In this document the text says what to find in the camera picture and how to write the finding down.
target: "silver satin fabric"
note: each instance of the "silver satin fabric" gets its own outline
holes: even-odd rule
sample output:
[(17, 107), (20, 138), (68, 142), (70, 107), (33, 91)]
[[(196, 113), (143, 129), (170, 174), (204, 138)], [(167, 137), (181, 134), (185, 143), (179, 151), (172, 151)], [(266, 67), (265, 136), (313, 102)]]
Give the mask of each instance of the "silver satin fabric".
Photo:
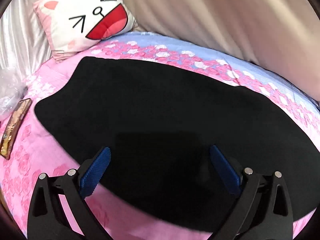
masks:
[(21, 80), (51, 57), (44, 30), (33, 11), (36, 1), (12, 0), (0, 19), (0, 71), (15, 69)]

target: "metal rivet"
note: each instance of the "metal rivet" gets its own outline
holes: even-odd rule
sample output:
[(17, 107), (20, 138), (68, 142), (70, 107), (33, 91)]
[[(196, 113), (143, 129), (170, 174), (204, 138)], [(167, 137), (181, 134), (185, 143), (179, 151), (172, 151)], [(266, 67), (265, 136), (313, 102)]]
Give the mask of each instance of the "metal rivet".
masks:
[(281, 172), (276, 171), (276, 172), (275, 172), (275, 176), (276, 176), (277, 178), (281, 178), (281, 177), (282, 177), (282, 174), (281, 174)]
[(251, 175), (253, 173), (253, 170), (251, 168), (245, 168), (244, 173)]
[(46, 174), (45, 174), (45, 173), (41, 173), (41, 174), (39, 175), (39, 179), (44, 179), (44, 178), (45, 178), (45, 176), (46, 176)]
[(76, 174), (76, 170), (75, 169), (68, 170), (68, 175), (69, 176), (73, 176), (75, 174)]

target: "plastic bag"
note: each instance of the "plastic bag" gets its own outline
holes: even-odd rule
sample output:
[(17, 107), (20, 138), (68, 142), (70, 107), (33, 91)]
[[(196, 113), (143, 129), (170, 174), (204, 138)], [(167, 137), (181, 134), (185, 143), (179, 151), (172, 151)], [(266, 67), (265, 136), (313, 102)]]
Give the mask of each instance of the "plastic bag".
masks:
[(0, 68), (0, 122), (10, 116), (26, 91), (14, 70)]

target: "black clamp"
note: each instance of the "black clamp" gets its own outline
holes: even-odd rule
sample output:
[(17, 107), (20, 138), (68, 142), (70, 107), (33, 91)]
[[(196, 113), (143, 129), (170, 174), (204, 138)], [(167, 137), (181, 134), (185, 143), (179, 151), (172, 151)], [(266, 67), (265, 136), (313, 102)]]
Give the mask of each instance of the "black clamp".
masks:
[[(251, 168), (243, 169), (216, 146), (211, 147), (210, 158), (226, 188), (239, 199), (220, 230), (208, 240), (292, 240), (292, 207), (281, 172), (265, 176)], [(28, 239), (113, 240), (84, 201), (94, 191), (110, 159), (109, 148), (103, 148), (78, 170), (71, 169), (58, 177), (40, 174), (29, 209)], [(84, 235), (71, 229), (58, 195), (66, 196)]]

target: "blue grip pad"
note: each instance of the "blue grip pad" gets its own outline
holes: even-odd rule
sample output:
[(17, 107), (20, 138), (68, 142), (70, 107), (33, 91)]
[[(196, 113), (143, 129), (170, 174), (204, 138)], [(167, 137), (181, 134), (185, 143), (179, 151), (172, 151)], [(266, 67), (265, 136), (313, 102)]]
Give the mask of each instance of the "blue grip pad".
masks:
[(216, 145), (210, 147), (210, 160), (228, 192), (239, 196), (241, 179)]
[(92, 195), (94, 189), (98, 185), (103, 173), (109, 166), (111, 161), (111, 151), (109, 147), (105, 147), (101, 153), (92, 162), (86, 173), (80, 179), (79, 194), (84, 199)]

